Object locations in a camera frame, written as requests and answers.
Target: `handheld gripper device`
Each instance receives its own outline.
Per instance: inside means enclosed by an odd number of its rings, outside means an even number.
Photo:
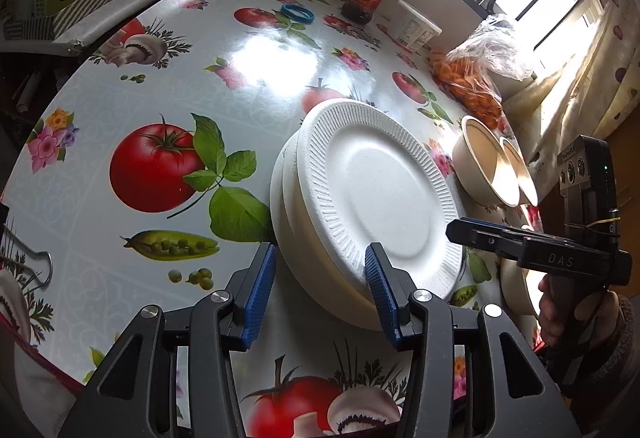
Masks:
[[[466,438],[582,436],[558,387],[500,307],[449,306],[393,268],[380,243],[367,247],[365,272],[386,339],[413,352],[396,437],[449,437],[454,344],[465,345]]]
[[[244,438],[229,351],[258,337],[275,274],[262,243],[248,269],[194,306],[143,307],[111,347],[71,408],[58,438]],[[178,427],[178,346],[189,347],[191,430]]]

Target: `paper bowl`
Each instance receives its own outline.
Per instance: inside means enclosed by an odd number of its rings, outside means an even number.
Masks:
[[[540,298],[538,290],[544,272],[521,269],[512,259],[503,259],[500,264],[500,288],[510,310],[516,315],[540,314]]]
[[[471,115],[462,119],[453,167],[462,187],[480,205],[518,205],[518,178],[504,149],[489,128]]]
[[[520,188],[520,205],[531,204],[534,207],[538,205],[538,192],[536,191],[536,185],[533,183],[533,179],[527,169],[527,164],[520,156],[516,147],[514,147],[508,139],[500,137],[500,145],[504,149],[504,152],[511,163],[511,167],[518,179],[518,187]]]

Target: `plate rim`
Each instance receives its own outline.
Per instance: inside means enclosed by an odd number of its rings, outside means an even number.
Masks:
[[[319,123],[323,123],[324,132],[322,136],[316,134],[314,138]],[[409,152],[433,184],[440,200],[445,224],[458,218],[458,209],[449,186],[426,148],[389,115],[370,105],[350,99],[331,99],[313,108],[300,127],[296,159],[305,206],[310,214],[309,218],[316,234],[336,267],[356,290],[369,297],[370,293],[366,282],[362,280],[364,278],[364,249],[356,248],[347,228],[344,227],[335,211],[321,154],[322,148],[326,148],[339,128],[353,124],[379,129]],[[309,148],[313,144],[318,145],[318,148],[312,153]],[[444,299],[449,296],[456,284],[462,266],[462,246],[446,240],[445,257],[440,266],[446,269],[448,277],[442,282],[443,287],[444,284],[446,286],[443,290],[433,291],[433,293]],[[420,280],[414,279],[414,283],[419,288],[424,286],[419,285]]]

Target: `white foam plate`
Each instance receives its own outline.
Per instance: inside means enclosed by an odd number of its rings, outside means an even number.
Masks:
[[[364,251],[380,241],[417,288],[446,298],[462,247],[447,224],[458,217],[449,187],[424,147],[382,111],[352,100],[325,101],[305,118],[298,174],[322,246],[364,297]]]
[[[331,262],[309,220],[296,171],[298,133],[278,155],[271,176],[270,206],[280,252],[300,286],[320,306],[350,324],[380,330],[374,305]]]

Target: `table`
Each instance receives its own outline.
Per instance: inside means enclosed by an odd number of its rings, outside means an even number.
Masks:
[[[279,12],[284,3],[303,4],[315,21],[291,22]],[[340,6],[162,0],[69,79],[23,148],[3,198],[17,235],[53,258],[52,282],[33,292],[42,304],[33,304],[32,327],[22,331],[43,357],[85,382],[141,307],[189,306],[248,266],[266,230],[276,157],[310,108],[328,98],[374,105],[414,134],[461,216],[528,223],[519,209],[477,205],[460,186],[450,154],[466,112],[438,89],[424,58],[391,40],[385,20],[358,28],[340,16]],[[508,123],[500,126],[498,135],[511,135]],[[202,147],[204,133],[216,149],[223,144],[232,166],[219,185],[198,174],[201,152],[189,149]],[[216,155],[207,156],[208,167],[224,166]],[[202,193],[182,181],[194,172],[190,183]],[[156,234],[146,231],[163,231],[162,243],[151,245]],[[503,304],[495,255],[465,253],[451,302],[474,309]],[[401,404],[410,354],[325,312],[281,260],[260,337],[232,361],[248,434],[288,438],[286,400],[317,411],[324,429],[335,425],[327,421],[329,402],[356,385],[382,389]],[[465,392],[464,378],[459,357],[456,397]],[[180,354],[182,424],[186,384]],[[261,398],[267,389],[281,397]]]

